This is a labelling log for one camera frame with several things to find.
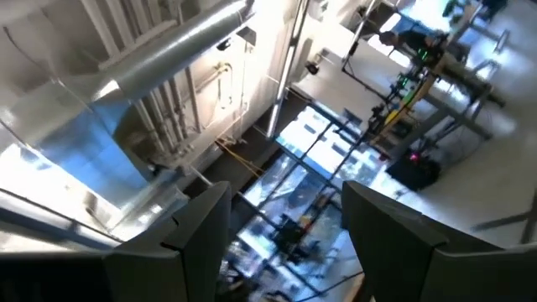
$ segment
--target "floor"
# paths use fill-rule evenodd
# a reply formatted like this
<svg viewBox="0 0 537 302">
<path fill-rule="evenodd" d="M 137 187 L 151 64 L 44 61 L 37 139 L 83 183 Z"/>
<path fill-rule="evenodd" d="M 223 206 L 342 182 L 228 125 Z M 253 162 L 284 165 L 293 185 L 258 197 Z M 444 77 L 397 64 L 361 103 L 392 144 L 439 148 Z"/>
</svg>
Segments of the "floor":
<svg viewBox="0 0 537 302">
<path fill-rule="evenodd" d="M 510 31 L 506 49 L 494 54 L 494 44 L 486 38 L 477 39 L 472 46 L 470 66 L 487 58 L 501 64 L 491 82 L 508 105 L 503 110 L 487 106 L 478 120 L 494 138 L 479 142 L 469 133 L 458 133 L 457 145 L 450 150 L 458 160 L 441 180 L 419 194 L 409 192 L 398 198 L 427 216 L 500 247 L 537 242 L 533 236 L 537 221 L 536 16 L 535 3 L 511 1 L 488 27 L 500 34 Z M 402 189 L 385 174 L 374 181 L 373 188 L 393 198 Z M 338 258 L 348 258 L 347 253 L 352 253 L 350 247 Z M 348 267 L 360 268 L 354 261 L 353 265 L 336 263 L 330 271 L 341 270 L 338 276 L 342 276 L 349 273 Z M 334 276 L 332 282 L 340 279 Z M 349 281 L 333 289 L 324 301 L 342 301 L 351 286 Z"/>
</svg>

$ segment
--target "industrial equipment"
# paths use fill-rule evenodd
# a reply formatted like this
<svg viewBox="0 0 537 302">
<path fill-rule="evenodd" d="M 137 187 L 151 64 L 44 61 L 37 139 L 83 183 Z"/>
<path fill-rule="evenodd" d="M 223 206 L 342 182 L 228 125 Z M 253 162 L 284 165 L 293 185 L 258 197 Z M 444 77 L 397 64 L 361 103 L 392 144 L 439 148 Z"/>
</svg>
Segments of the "industrial equipment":
<svg viewBox="0 0 537 302">
<path fill-rule="evenodd" d="M 535 301 L 537 250 L 503 250 L 423 216 L 357 182 L 343 220 L 365 273 L 353 301 Z"/>
<path fill-rule="evenodd" d="M 397 81 L 390 87 L 390 93 L 387 96 L 378 93 L 384 104 L 372 108 L 368 129 L 363 134 L 364 142 L 391 159 L 392 166 L 387 172 L 411 190 L 424 189 L 438 180 L 441 165 L 429 156 L 429 152 L 438 148 L 441 139 L 461 125 L 467 126 L 484 139 L 490 139 L 492 135 L 474 121 L 485 101 L 501 107 L 505 104 L 501 97 L 493 94 L 492 87 L 475 74 L 475 70 L 468 70 L 454 55 L 448 53 L 451 50 L 447 46 L 450 42 L 450 35 L 437 35 L 433 45 L 412 55 L 412 66 L 405 73 L 399 74 Z M 346 72 L 347 64 L 348 62 L 345 63 L 343 72 Z M 467 108 L 463 112 L 456 111 L 430 94 L 430 89 L 440 80 L 460 87 L 469 96 Z M 412 114 L 414 105 L 421 100 L 426 100 L 437 108 L 425 120 L 416 119 Z M 467 117 L 475 104 L 476 109 Z M 451 120 L 431 137 L 429 131 L 446 118 Z"/>
<path fill-rule="evenodd" d="M 212 302 L 230 210 L 229 184 L 219 183 L 108 252 L 2 254 L 3 297 Z"/>
</svg>

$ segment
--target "electrical cable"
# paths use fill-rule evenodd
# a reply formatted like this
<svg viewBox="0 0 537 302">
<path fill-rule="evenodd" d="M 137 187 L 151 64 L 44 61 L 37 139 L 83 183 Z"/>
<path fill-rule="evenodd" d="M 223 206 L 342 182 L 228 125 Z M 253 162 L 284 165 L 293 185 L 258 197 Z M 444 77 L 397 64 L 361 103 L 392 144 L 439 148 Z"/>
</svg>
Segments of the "electrical cable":
<svg viewBox="0 0 537 302">
<path fill-rule="evenodd" d="M 339 282 L 333 284 L 332 286 L 328 287 L 327 289 L 324 289 L 324 290 L 320 291 L 320 292 L 317 293 L 317 294 L 313 294 L 313 295 L 311 295 L 310 297 L 307 297 L 307 298 L 304 298 L 304 299 L 300 299 L 300 300 L 295 301 L 295 302 L 306 302 L 306 301 L 309 301 L 309 300 L 311 300 L 311 299 L 319 298 L 319 297 L 325 295 L 326 293 L 328 293 L 329 291 L 333 290 L 334 288 L 336 288 L 336 287 L 338 287 L 338 286 L 344 284 L 344 283 L 347 282 L 348 280 L 353 279 L 354 277 L 357 277 L 357 276 L 359 276 L 359 275 L 361 275 L 361 274 L 363 274 L 363 271 L 362 271 L 362 272 L 358 272 L 358 273 L 354 273 L 354 274 L 352 274 L 352 275 L 350 275 L 350 276 L 345 277 L 343 280 L 341 280 L 341 281 L 339 281 Z"/>
<path fill-rule="evenodd" d="M 234 159 L 236 159 L 239 163 L 244 165 L 246 169 L 248 169 L 252 174 L 254 174 L 256 177 L 260 178 L 261 174 L 263 174 L 264 170 L 256 166 L 255 164 L 252 164 L 251 162 L 247 161 L 245 158 L 241 157 L 240 155 L 234 153 L 231 151 L 228 147 L 224 146 L 222 143 L 219 143 L 216 141 L 216 145 L 220 148 L 223 148 L 226 150 Z"/>
</svg>

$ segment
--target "metal frame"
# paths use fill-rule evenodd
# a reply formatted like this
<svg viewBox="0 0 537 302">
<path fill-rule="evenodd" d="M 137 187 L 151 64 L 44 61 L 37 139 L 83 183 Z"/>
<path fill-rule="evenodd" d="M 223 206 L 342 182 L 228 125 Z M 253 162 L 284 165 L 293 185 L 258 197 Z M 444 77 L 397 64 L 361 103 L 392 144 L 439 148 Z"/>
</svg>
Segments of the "metal frame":
<svg viewBox="0 0 537 302">
<path fill-rule="evenodd" d="M 483 66 L 481 66 L 480 68 L 482 68 L 485 65 L 487 65 L 485 63 L 489 64 L 489 62 L 484 62 Z M 362 80 L 360 80 L 359 78 L 357 78 L 352 73 L 352 65 L 351 65 L 350 60 L 347 60 L 344 63 L 343 67 L 341 68 L 341 71 L 344 74 L 350 76 L 353 80 L 355 80 L 359 84 L 363 85 L 367 90 L 375 93 L 375 95 L 379 96 L 386 104 L 391 103 L 391 100 L 387 96 L 383 95 L 380 91 L 377 91 L 376 89 L 372 88 L 371 86 L 369 86 L 367 83 L 365 83 Z M 399 156 L 402 156 L 404 154 L 405 150 L 410 147 L 410 145 L 412 145 L 419 138 L 423 137 L 438 122 L 441 122 L 446 117 L 452 117 L 459 126 L 464 125 L 464 126 L 468 127 L 471 131 L 473 131 L 475 134 L 479 135 L 480 137 L 482 137 L 485 140 L 489 140 L 492 137 L 492 134 L 489 131 L 487 131 L 483 127 L 479 126 L 475 122 L 475 119 L 476 119 L 477 115 L 475 117 L 472 116 L 472 117 L 469 118 L 469 117 L 467 117 L 465 115 L 464 112 L 463 113 L 458 112 L 454 108 L 452 108 L 449 105 L 445 104 L 443 101 L 436 99 L 435 97 L 433 97 L 429 93 L 427 93 L 426 97 L 424 97 L 423 100 L 428 102 L 429 104 L 431 104 L 433 107 L 435 107 L 436 112 L 433 113 L 427 119 L 425 119 L 420 124 L 419 127 L 414 129 L 397 146 L 395 146 L 394 148 L 391 148 L 390 150 L 387 150 L 388 154 L 386 154 L 386 155 L 388 155 L 390 158 L 396 159 Z"/>
<path fill-rule="evenodd" d="M 356 149 L 357 146 L 359 146 L 360 144 L 363 143 L 363 136 L 359 136 L 357 135 L 355 132 L 353 132 L 350 128 L 348 128 L 343 122 L 337 120 L 335 117 L 333 117 L 330 113 L 328 112 L 325 112 L 322 108 L 320 108 L 318 105 L 316 105 L 314 102 L 308 102 L 309 106 L 312 107 L 316 112 L 320 113 L 324 118 L 326 118 L 328 120 L 328 124 L 325 126 L 325 128 L 317 135 L 316 139 L 311 143 L 311 145 L 308 147 L 308 149 L 306 149 L 306 151 L 304 151 L 304 153 L 301 155 L 301 156 L 296 156 L 295 154 L 293 154 L 292 152 L 290 152 L 288 149 L 286 149 L 285 147 L 281 146 L 280 145 L 280 150 L 282 152 L 282 155 L 284 156 L 288 156 L 289 158 L 293 159 L 294 163 L 292 163 L 292 165 L 289 167 L 289 170 L 282 176 L 282 178 L 278 181 L 278 183 L 276 184 L 276 186 L 269 192 L 267 198 L 260 202 L 257 206 L 253 205 L 252 203 L 250 203 L 248 201 L 248 199 L 246 198 L 246 196 L 242 193 L 242 192 L 238 192 L 237 194 L 242 198 L 239 202 L 242 202 L 242 203 L 245 203 L 249 208 L 251 208 L 253 211 L 254 211 L 254 217 L 261 217 L 263 219 L 264 222 L 266 222 L 267 224 L 269 224 L 271 227 L 274 228 L 274 230 L 278 230 L 280 229 L 280 227 L 275 224 L 271 218 L 267 217 L 265 214 L 263 214 L 261 212 L 261 210 L 263 209 L 263 207 L 265 205 L 267 205 L 267 202 L 269 202 L 269 200 L 272 198 L 272 196 L 274 196 L 274 192 L 276 192 L 276 190 L 278 190 L 278 188 L 287 180 L 287 178 L 291 175 L 291 173 L 293 173 L 293 171 L 295 169 L 297 169 L 299 166 L 302 167 L 303 169 L 305 169 L 309 174 L 312 174 L 314 175 L 316 178 L 318 178 L 320 181 L 322 181 L 323 183 L 323 186 L 321 188 L 321 190 L 319 191 L 318 195 L 321 194 L 322 192 L 324 192 L 325 190 L 332 190 L 332 192 L 330 193 L 330 196 L 329 196 L 329 200 L 328 202 L 326 203 L 326 205 L 322 208 L 322 210 L 320 210 L 315 217 L 313 217 L 312 219 L 312 223 L 315 223 L 315 221 L 322 215 L 322 213 L 324 212 L 324 210 L 329 206 L 329 205 L 332 205 L 334 206 L 334 208 L 336 208 L 337 210 L 341 211 L 341 207 L 336 204 L 332 198 L 335 196 L 335 195 L 341 195 L 341 189 L 337 186 L 335 186 L 332 181 L 336 178 L 336 175 L 339 173 L 341 167 L 348 161 L 348 159 L 352 156 L 352 153 L 354 152 L 354 150 Z M 322 137 L 326 134 L 326 132 L 328 132 L 330 130 L 330 128 L 335 125 L 337 127 L 339 127 L 341 130 L 344 130 L 348 133 L 350 133 L 351 135 L 353 136 L 356 136 L 356 141 L 354 143 L 351 143 L 351 147 L 349 148 L 349 150 L 347 151 L 347 154 L 343 157 L 343 159 L 341 160 L 341 162 L 339 163 L 339 165 L 336 167 L 336 169 L 334 170 L 333 173 L 331 173 L 331 176 L 329 178 L 326 178 L 325 176 L 321 175 L 319 172 L 317 172 L 316 170 L 312 169 L 307 163 L 304 162 L 304 159 L 306 158 L 306 156 L 308 155 L 308 153 L 313 149 L 313 147 L 322 139 Z M 258 130 L 262 135 L 264 135 L 263 133 L 263 130 L 262 129 L 259 129 L 257 128 L 256 130 Z M 192 172 L 197 175 L 200 180 L 202 180 L 203 182 L 205 182 L 206 184 L 208 185 L 212 185 L 212 182 L 207 179 L 200 171 L 198 171 L 197 169 L 194 169 L 192 168 Z M 305 209 L 305 213 L 310 211 L 311 208 L 312 208 L 313 205 L 313 202 Z M 238 235 L 236 235 L 236 238 L 235 240 L 238 240 L 239 242 L 242 242 L 246 245 L 248 245 L 247 243 L 245 243 Z M 271 262 L 274 260 L 274 258 L 279 254 L 279 250 L 278 248 L 276 248 L 276 250 L 272 253 L 272 255 L 268 258 L 267 262 L 265 265 L 272 265 Z M 307 280 L 307 278 L 305 278 L 302 274 L 298 273 L 297 271 L 295 271 L 293 268 L 291 268 L 287 263 L 281 263 L 289 272 L 291 272 L 298 280 L 300 280 L 301 282 L 303 282 L 305 284 L 305 286 L 312 290 L 314 293 L 316 294 L 323 294 L 323 291 L 322 290 L 319 290 L 316 286 L 310 284 L 310 282 Z"/>
</svg>

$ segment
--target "glass panel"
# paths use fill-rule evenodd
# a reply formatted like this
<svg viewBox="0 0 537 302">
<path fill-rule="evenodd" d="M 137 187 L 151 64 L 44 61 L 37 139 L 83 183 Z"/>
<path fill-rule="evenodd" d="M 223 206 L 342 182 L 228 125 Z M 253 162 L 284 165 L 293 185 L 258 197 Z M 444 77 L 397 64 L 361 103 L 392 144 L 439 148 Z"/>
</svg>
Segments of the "glass panel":
<svg viewBox="0 0 537 302">
<path fill-rule="evenodd" d="M 297 279 L 284 266 L 266 266 L 259 274 L 258 282 L 260 288 L 250 295 L 249 301 L 264 301 L 263 297 L 279 291 L 285 294 L 286 299 L 296 301 L 297 297 L 305 288 L 305 284 Z"/>
<path fill-rule="evenodd" d="M 298 263 L 292 263 L 281 257 L 276 257 L 272 264 L 286 262 L 296 273 L 315 285 L 318 279 L 325 276 L 326 271 L 333 264 L 332 260 L 336 255 L 329 253 L 337 252 L 339 249 L 336 245 L 341 245 L 342 240 L 338 240 L 341 233 L 341 211 L 329 205 L 300 243 L 303 255 L 307 255 L 305 259 Z"/>
<path fill-rule="evenodd" d="M 304 167 L 298 166 L 267 199 L 262 212 L 276 224 L 282 221 L 282 215 L 298 221 L 323 186 L 324 182 L 319 177 L 309 173 Z"/>
<path fill-rule="evenodd" d="M 332 125 L 323 137 L 315 143 L 304 158 L 312 169 L 329 179 L 345 156 L 351 151 L 351 144 L 344 139 L 338 126 Z"/>
<path fill-rule="evenodd" d="M 273 233 L 274 228 L 262 217 L 256 216 L 239 232 L 238 237 L 262 259 L 268 259 L 276 251 L 276 245 L 270 239 Z"/>
<path fill-rule="evenodd" d="M 227 249 L 225 260 L 247 278 L 252 277 L 266 260 L 245 242 L 236 240 Z"/>
<path fill-rule="evenodd" d="M 270 167 L 270 169 L 246 191 L 246 198 L 250 203 L 259 206 L 269 197 L 278 183 L 289 173 L 295 161 L 283 155 Z"/>
<path fill-rule="evenodd" d="M 343 181 L 355 180 L 369 186 L 383 167 L 378 160 L 378 152 L 372 148 L 355 149 L 343 166 L 337 171 L 332 184 L 341 188 Z"/>
<path fill-rule="evenodd" d="M 297 157 L 301 157 L 329 123 L 330 121 L 315 109 L 307 107 L 282 131 L 276 141 Z"/>
</svg>

